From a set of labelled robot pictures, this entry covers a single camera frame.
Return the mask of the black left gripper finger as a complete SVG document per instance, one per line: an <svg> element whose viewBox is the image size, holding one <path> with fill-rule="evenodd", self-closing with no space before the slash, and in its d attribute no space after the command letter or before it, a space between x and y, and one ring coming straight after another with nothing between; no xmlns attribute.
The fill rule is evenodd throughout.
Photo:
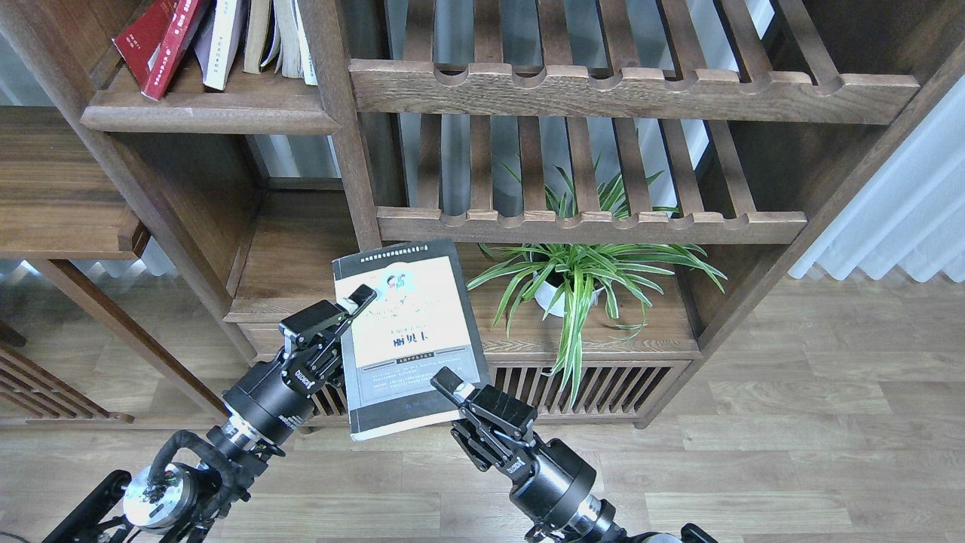
<svg viewBox="0 0 965 543"><path fill-rule="evenodd" d="M286 339L311 340L324 330L335 329L335 337L338 337L376 298L377 292L362 284L338 303L321 300L283 319L279 323L280 332Z"/></svg>

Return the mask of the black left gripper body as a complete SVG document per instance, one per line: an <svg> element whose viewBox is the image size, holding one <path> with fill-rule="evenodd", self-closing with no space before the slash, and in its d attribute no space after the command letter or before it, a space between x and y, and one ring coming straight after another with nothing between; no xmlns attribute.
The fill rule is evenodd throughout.
<svg viewBox="0 0 965 543"><path fill-rule="evenodd" d="M315 336L307 347L252 367L225 394L230 422L255 441L275 446L313 417L313 397L342 383L341 341Z"/></svg>

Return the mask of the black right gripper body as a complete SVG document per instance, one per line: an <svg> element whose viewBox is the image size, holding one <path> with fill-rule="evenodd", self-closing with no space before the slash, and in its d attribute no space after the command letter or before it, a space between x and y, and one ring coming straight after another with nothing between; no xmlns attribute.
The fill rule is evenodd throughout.
<svg viewBox="0 0 965 543"><path fill-rule="evenodd" d="M480 471L497 468L511 480L510 501L540 529L589 529L599 521L599 500L592 495L594 468L559 439L545 443L503 441L499 457L469 420L452 423L452 436Z"/></svg>

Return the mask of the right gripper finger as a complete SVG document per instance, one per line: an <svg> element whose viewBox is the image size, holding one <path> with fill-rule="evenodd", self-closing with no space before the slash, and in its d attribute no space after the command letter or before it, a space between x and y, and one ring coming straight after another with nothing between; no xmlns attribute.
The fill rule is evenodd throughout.
<svg viewBox="0 0 965 543"><path fill-rule="evenodd" d="M462 381L448 367L440 369L430 383L459 408L479 433L487 432L513 441L535 441L533 425L537 410L533 406L492 385L476 388Z"/></svg>

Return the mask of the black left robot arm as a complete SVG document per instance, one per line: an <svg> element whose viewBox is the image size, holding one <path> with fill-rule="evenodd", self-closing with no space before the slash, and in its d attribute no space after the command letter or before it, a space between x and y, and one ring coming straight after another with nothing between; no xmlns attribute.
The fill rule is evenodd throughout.
<svg viewBox="0 0 965 543"><path fill-rule="evenodd" d="M283 455L280 445L314 413L314 395L340 379L340 340L377 292L360 285L338 303L321 300L279 324L285 345L224 393L227 422L206 437L181 430L138 474L117 470L46 537L48 542L121 542L142 532L164 542L204 540L232 503Z"/></svg>

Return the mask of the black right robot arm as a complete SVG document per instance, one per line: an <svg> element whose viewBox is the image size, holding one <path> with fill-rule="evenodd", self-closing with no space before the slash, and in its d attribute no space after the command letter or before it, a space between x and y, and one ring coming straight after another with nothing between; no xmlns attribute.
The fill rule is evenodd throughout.
<svg viewBox="0 0 965 543"><path fill-rule="evenodd" d="M614 522L616 509L592 494L596 470L564 441L545 443L533 430L537 410L492 385L476 388L443 367L431 384L462 417L452 436L480 471L497 468L511 480L510 501L534 526L528 542L713 542L695 523L679 536L627 534Z"/></svg>

